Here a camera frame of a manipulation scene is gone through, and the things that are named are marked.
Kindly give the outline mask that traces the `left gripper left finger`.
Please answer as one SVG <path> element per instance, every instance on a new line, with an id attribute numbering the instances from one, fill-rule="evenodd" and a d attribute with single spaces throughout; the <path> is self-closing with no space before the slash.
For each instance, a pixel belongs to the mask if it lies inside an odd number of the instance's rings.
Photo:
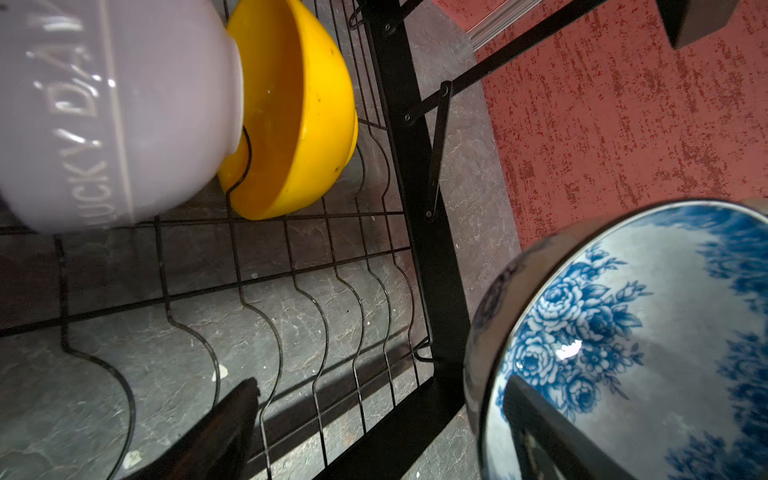
<path id="1" fill-rule="evenodd" d="M 197 424 L 131 479 L 239 479 L 259 408 L 257 380 L 240 382 Z"/>

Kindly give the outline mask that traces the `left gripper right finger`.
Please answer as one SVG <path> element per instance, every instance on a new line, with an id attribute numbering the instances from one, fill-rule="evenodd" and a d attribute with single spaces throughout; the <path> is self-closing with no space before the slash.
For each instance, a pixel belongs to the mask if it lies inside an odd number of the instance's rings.
<path id="1" fill-rule="evenodd" d="M 519 376 L 507 382 L 503 412 L 522 478 L 632 477 Z"/>

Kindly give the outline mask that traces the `blue floral porcelain bowl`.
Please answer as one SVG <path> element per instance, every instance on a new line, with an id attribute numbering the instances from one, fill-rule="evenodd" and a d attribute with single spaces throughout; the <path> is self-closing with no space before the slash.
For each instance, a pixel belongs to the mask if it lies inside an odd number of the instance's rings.
<path id="1" fill-rule="evenodd" d="M 526 382 L 637 479 L 767 474 L 767 216 L 713 199 L 577 223 L 487 289 L 463 365 L 485 479 L 522 477 Z"/>

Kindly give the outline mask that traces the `yellow bowl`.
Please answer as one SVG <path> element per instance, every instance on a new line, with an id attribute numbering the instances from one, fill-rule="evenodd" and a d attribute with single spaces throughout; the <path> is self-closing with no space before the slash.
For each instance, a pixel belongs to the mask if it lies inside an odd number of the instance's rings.
<path id="1" fill-rule="evenodd" d="M 242 63 L 244 131 L 219 182 L 246 219 L 296 212 L 331 189 L 357 144 L 345 60 L 300 1 L 241 1 L 227 31 Z"/>

